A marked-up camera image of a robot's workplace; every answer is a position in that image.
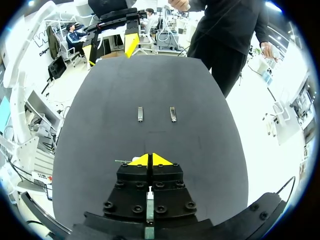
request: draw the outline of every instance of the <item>small metal part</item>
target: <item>small metal part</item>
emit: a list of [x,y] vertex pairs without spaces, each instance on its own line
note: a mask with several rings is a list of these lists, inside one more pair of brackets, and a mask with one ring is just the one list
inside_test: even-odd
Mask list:
[[175,182],[175,185],[177,185],[178,187],[183,187],[185,185],[185,183],[182,180],[178,180]]
[[115,182],[115,186],[118,187],[118,188],[123,188],[125,186],[125,182],[122,181],[122,180],[117,180]]
[[188,210],[196,209],[196,203],[194,201],[189,201],[185,204],[185,208]]
[[112,202],[110,202],[110,201],[106,201],[106,202],[104,203],[104,208],[103,208],[103,210],[104,210],[105,212],[113,212],[113,211],[114,211],[114,204],[113,204]]
[[250,208],[249,208],[252,212],[255,212],[259,209],[259,204],[257,203],[253,203]]
[[114,160],[116,163],[122,163],[122,164],[128,164],[131,163],[131,161],[127,161],[127,160]]
[[176,110],[174,106],[170,107],[170,115],[171,115],[171,121],[175,123],[177,121],[177,115],[176,115]]
[[167,208],[165,206],[157,206],[155,209],[155,212],[157,214],[164,214],[167,211]]
[[138,107],[138,122],[141,123],[144,120],[144,108],[142,106]]
[[260,219],[262,220],[262,221],[265,221],[265,220],[267,220],[267,218],[268,218],[268,216],[269,216],[269,214],[266,212],[266,211],[263,211],[261,214],[260,214]]
[[144,211],[144,208],[140,205],[136,205],[132,208],[132,212],[135,214],[141,214]]
[[145,186],[145,185],[144,185],[143,182],[140,182],[140,181],[139,181],[139,182],[136,183],[136,188],[137,188],[137,189],[143,189],[144,186]]

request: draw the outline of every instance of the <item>desk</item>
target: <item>desk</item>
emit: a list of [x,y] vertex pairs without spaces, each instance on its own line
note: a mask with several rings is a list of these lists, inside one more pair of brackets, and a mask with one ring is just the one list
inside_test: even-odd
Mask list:
[[[104,30],[102,31],[99,35],[98,35],[98,42],[100,42],[100,39],[105,39],[107,37],[111,37],[111,36],[116,36],[116,35],[120,35],[121,40],[123,43],[125,43],[125,32],[127,29],[127,25],[125,24],[124,26],[119,26],[116,29],[108,29],[108,30]],[[87,40],[87,36],[84,36],[83,38],[81,38],[81,42],[85,42]],[[114,43],[114,40],[109,41],[110,45]]]
[[199,220],[216,225],[247,207],[240,136],[208,69],[195,58],[138,55],[99,61],[75,96],[53,166],[56,219],[71,228],[85,211],[102,215],[117,179],[115,160],[152,152],[181,165]]

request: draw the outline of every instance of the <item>ceiling light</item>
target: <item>ceiling light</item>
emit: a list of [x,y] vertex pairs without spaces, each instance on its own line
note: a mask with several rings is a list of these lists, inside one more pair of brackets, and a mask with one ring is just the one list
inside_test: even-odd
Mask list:
[[276,5],[274,5],[274,4],[273,4],[272,2],[270,2],[270,1],[265,2],[265,5],[266,5],[267,7],[269,7],[269,8],[271,8],[272,10],[275,10],[275,11],[277,11],[277,12],[282,13],[282,10],[281,10],[279,7],[277,7]]
[[32,7],[33,5],[35,5],[35,1],[34,0],[29,1],[28,5],[29,5],[29,7]]

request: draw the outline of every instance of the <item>office chair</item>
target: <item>office chair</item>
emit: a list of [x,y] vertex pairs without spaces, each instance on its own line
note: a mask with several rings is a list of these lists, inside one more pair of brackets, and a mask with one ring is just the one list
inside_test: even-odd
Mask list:
[[81,61],[80,53],[78,51],[76,52],[74,47],[68,49],[67,42],[61,43],[60,55],[65,62],[70,61],[74,68],[76,67],[76,64]]
[[152,27],[154,25],[154,22],[154,20],[150,19],[148,24],[145,26],[144,32],[141,31],[141,33],[139,34],[140,42],[138,43],[138,48],[133,52],[132,55],[135,55],[137,52],[143,52],[145,55],[148,55],[146,51],[154,51],[154,41],[150,36],[151,30],[154,28]]

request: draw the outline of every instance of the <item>seated person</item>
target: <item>seated person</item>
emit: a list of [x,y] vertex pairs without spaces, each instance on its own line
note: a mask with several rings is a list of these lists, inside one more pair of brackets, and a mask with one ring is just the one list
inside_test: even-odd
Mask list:
[[142,21],[142,27],[145,28],[149,21],[152,21],[151,28],[156,28],[159,23],[159,17],[155,15],[155,11],[152,8],[146,10],[147,20]]
[[75,31],[76,27],[74,24],[68,24],[66,26],[66,30],[68,31],[68,34],[66,35],[66,42],[68,43],[68,48],[75,49],[75,52],[79,52],[81,57],[83,58],[85,56],[85,52],[82,49],[83,42],[81,42],[80,37],[86,36],[86,33],[81,33]]

